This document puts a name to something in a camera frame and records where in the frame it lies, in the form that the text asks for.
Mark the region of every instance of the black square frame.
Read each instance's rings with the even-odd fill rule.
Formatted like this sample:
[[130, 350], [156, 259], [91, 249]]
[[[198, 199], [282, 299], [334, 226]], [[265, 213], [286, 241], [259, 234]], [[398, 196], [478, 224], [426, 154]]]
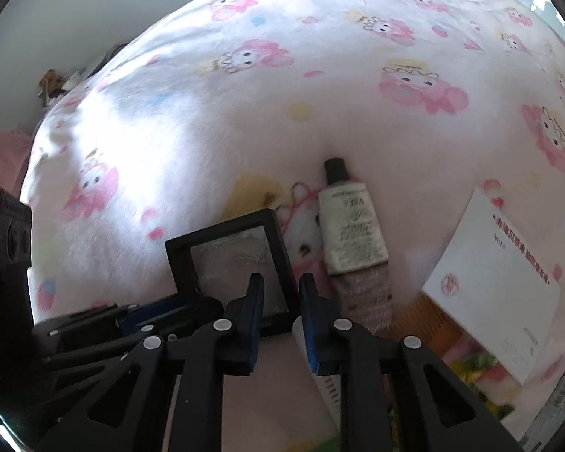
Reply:
[[286, 312], [261, 319], [260, 335], [269, 336], [286, 333], [291, 331], [293, 321], [299, 316], [299, 292], [283, 236], [278, 226], [276, 213], [272, 209], [262, 209], [167, 240], [167, 258], [182, 303], [194, 304], [199, 298], [203, 297], [203, 294], [190, 249], [193, 246], [258, 227], [263, 227], [266, 233], [266, 240], [270, 247], [282, 295], [287, 304]]

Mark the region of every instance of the white screw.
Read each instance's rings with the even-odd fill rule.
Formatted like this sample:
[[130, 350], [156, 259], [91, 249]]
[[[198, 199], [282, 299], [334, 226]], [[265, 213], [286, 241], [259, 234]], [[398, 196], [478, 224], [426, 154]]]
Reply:
[[159, 348], [161, 346], [161, 338], [158, 336], [148, 336], [145, 338], [145, 341], [142, 342], [142, 346], [146, 348], [146, 350], [154, 350], [155, 348]]
[[213, 322], [213, 327], [218, 331], [226, 331], [232, 328], [232, 321], [229, 319], [218, 319]]
[[335, 320], [335, 328], [341, 331], [347, 331], [352, 329], [352, 322], [349, 319], [339, 318]]
[[404, 338], [404, 345], [412, 350], [416, 350], [422, 346], [423, 342], [420, 341], [419, 337], [407, 336]]

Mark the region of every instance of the red stamp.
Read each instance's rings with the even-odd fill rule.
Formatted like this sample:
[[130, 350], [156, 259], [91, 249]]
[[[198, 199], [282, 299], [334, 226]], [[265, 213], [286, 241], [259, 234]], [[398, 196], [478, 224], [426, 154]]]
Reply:
[[458, 277], [453, 273], [447, 273], [441, 280], [441, 291], [447, 297], [452, 297], [458, 292]]

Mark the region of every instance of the black cap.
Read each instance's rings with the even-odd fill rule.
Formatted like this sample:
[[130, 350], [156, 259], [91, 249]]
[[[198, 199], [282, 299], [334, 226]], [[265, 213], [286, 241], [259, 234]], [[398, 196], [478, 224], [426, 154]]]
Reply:
[[345, 166], [343, 158], [331, 158], [324, 162], [324, 169], [327, 172], [327, 184], [333, 185], [337, 182], [347, 182], [350, 174]]

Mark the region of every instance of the white envelope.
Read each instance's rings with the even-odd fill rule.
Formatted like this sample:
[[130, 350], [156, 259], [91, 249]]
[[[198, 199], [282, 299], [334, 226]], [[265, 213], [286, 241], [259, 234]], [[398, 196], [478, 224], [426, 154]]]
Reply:
[[561, 288], [476, 189], [423, 291], [523, 384], [546, 341]]

